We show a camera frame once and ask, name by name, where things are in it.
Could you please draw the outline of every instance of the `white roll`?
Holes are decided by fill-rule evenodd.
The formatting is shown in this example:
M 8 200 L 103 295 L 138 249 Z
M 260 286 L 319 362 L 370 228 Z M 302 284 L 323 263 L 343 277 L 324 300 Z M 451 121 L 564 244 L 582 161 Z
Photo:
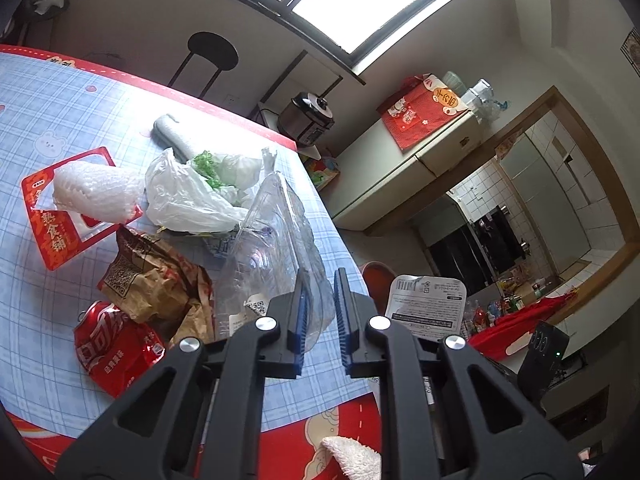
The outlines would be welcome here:
M 83 160 L 68 162 L 53 174 L 53 201 L 58 209 L 112 224 L 133 218 L 144 190 L 144 178 L 135 170 Z

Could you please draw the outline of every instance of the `brown paper bag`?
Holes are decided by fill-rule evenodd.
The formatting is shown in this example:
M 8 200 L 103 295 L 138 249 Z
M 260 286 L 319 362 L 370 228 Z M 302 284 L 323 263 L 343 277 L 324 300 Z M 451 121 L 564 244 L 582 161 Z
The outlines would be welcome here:
M 173 335 L 171 344 L 187 336 L 212 342 L 212 285 L 207 271 L 157 235 L 121 226 L 116 242 L 118 255 L 98 289 L 135 322 L 157 320 L 173 327 L 180 323 L 175 334 L 162 334 Z

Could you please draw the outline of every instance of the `blue plaid tablecloth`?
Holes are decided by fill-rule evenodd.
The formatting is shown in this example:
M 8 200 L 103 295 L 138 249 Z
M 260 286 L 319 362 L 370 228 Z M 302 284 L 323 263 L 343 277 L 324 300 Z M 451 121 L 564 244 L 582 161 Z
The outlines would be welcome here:
M 114 235 L 56 271 L 45 268 L 28 222 L 20 181 L 71 155 L 106 146 L 116 165 L 143 172 L 163 146 L 151 137 L 160 115 L 197 121 L 237 153 L 269 146 L 302 200 L 327 276 L 345 267 L 351 288 L 366 286 L 297 153 L 203 111 L 97 73 L 0 52 L 0 400 L 7 411 L 76 437 L 112 401 L 78 363 L 78 315 L 105 297 L 96 289 L 116 255 Z M 134 224 L 155 228 L 141 218 Z M 201 240 L 174 246 L 215 281 L 222 264 Z M 262 430 L 324 412 L 369 391 L 344 375 L 335 321 L 305 356 L 302 377 L 269 380 Z

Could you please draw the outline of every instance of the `red bag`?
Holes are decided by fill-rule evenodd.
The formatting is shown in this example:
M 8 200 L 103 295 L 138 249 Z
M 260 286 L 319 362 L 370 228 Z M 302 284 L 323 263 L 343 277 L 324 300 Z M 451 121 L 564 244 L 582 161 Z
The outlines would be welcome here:
M 539 321 L 548 319 L 575 295 L 569 292 L 556 298 L 542 298 L 522 310 L 495 320 L 495 326 L 472 336 L 469 344 L 482 355 L 501 361 L 507 357 L 507 348 L 528 332 L 533 332 Z
M 74 329 L 76 355 L 105 392 L 119 396 L 164 356 L 158 334 L 113 303 L 96 301 Z
M 386 99 L 378 113 L 401 150 L 439 130 L 467 110 L 457 95 L 434 75 L 414 76 Z

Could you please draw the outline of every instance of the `window frame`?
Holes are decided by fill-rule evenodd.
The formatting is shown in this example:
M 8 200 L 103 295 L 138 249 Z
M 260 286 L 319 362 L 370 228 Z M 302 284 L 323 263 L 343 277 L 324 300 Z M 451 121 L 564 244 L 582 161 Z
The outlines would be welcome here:
M 328 57 L 332 58 L 338 65 L 364 84 L 364 81 L 353 73 L 353 67 L 355 67 L 380 43 L 385 41 L 386 38 L 398 30 L 398 28 L 402 27 L 402 25 L 404 25 L 409 19 L 414 17 L 418 12 L 435 0 L 415 0 L 404 9 L 400 10 L 394 17 L 376 30 L 351 53 L 348 53 L 341 48 L 319 28 L 293 12 L 293 8 L 300 0 L 238 1 L 258 10 L 258 12 L 261 12 L 265 16 L 268 16 L 272 20 L 280 23 L 304 40 L 309 41 L 313 46 L 321 50 Z

